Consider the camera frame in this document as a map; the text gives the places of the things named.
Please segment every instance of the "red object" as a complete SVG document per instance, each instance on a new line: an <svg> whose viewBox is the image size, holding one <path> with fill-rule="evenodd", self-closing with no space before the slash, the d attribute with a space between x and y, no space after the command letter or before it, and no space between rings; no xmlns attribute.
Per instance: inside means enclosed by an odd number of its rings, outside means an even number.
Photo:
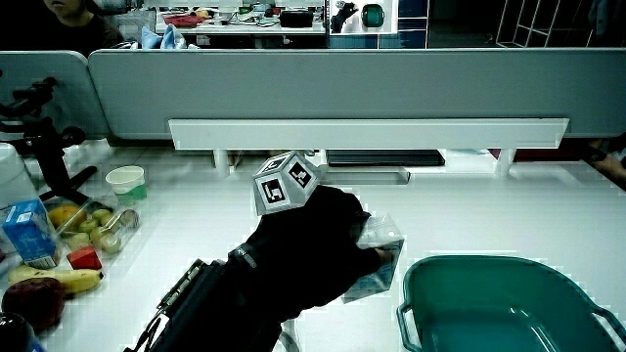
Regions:
<svg viewBox="0 0 626 352"><path fill-rule="evenodd" d="M67 260L73 269L102 269L96 249L92 245L87 245L68 254Z"/></svg>
<svg viewBox="0 0 626 352"><path fill-rule="evenodd" d="M206 18L192 15L178 15L163 17L165 24L174 24L179 28L194 27L198 23L206 21Z"/></svg>

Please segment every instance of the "teal plastic basin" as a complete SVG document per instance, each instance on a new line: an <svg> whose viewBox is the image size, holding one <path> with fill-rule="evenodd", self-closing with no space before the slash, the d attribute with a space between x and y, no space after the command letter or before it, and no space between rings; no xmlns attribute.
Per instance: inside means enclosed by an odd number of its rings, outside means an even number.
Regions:
<svg viewBox="0 0 626 352"><path fill-rule="evenodd" d="M513 257L450 255L415 263L398 307L404 346L424 352L620 351L594 314L626 330L572 280ZM413 311L414 327L405 314ZM409 339L415 334L422 348Z"/></svg>

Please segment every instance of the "white table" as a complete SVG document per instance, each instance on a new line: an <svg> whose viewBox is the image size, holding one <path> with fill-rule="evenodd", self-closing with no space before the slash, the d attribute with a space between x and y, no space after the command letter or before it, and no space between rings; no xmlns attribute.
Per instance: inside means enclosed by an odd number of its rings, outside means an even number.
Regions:
<svg viewBox="0 0 626 352"><path fill-rule="evenodd" d="M210 154L110 150L102 143L71 150L70 173L99 165L100 173L82 188L90 196L106 195L106 172L130 163L145 167L149 195L139 232L104 263L100 286L68 301L61 324L41 336L48 351L134 345L161 297L194 260L225 259L255 229L250 175L263 160L245 157L220 179ZM388 213L406 235L405 246L390 291L303 312L295 320L301 350L403 351L395 318L402 278L417 260L447 253L541 259L571 274L624 324L626 194L582 162L514 164L509 177L492 167L489 154L448 151L446 166L417 170L406 186L342 187L366 210Z"/></svg>

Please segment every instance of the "black glove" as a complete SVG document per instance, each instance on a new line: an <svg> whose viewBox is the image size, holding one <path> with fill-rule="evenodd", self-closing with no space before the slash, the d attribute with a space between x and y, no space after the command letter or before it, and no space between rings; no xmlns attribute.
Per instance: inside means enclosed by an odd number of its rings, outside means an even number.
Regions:
<svg viewBox="0 0 626 352"><path fill-rule="evenodd" d="M244 246L256 267L248 275L246 305L282 322L375 272L376 250L355 244L369 215L354 195L325 186L300 208L264 215Z"/></svg>

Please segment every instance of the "yellow fruit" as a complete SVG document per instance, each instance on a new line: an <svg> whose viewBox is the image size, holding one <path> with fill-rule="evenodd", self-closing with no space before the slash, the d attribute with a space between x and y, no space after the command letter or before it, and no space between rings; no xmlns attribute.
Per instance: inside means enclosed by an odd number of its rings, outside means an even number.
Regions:
<svg viewBox="0 0 626 352"><path fill-rule="evenodd" d="M79 250L87 245L89 245L89 235L85 233L76 234L67 240L67 247L71 251Z"/></svg>
<svg viewBox="0 0 626 352"><path fill-rule="evenodd" d="M113 234L105 234L100 238L100 248L104 253L117 253L121 249L121 239Z"/></svg>
<svg viewBox="0 0 626 352"><path fill-rule="evenodd" d="M117 223L119 217L113 217L112 215L105 215L100 218L100 225L105 229L115 233L117 229L119 229L119 224Z"/></svg>
<svg viewBox="0 0 626 352"><path fill-rule="evenodd" d="M98 209L91 214L91 217L100 220L107 215L111 216L111 212L106 209Z"/></svg>
<svg viewBox="0 0 626 352"><path fill-rule="evenodd" d="M97 285L104 275L97 270L42 270L20 265L9 272L9 286L31 278L53 278L61 282L64 294L79 293Z"/></svg>
<svg viewBox="0 0 626 352"><path fill-rule="evenodd" d="M60 205L48 212L48 217L55 228L60 228L67 221L71 222L67 225L67 229L77 228L80 223L87 220L87 213L76 205Z"/></svg>
<svg viewBox="0 0 626 352"><path fill-rule="evenodd" d="M91 233L89 234L89 240L95 246L100 247L100 239L102 238L103 235L107 233L108 231L106 231L104 228L99 226L91 231Z"/></svg>
<svg viewBox="0 0 626 352"><path fill-rule="evenodd" d="M78 231L81 233L89 234L91 231L100 225L98 219L85 220L78 225Z"/></svg>

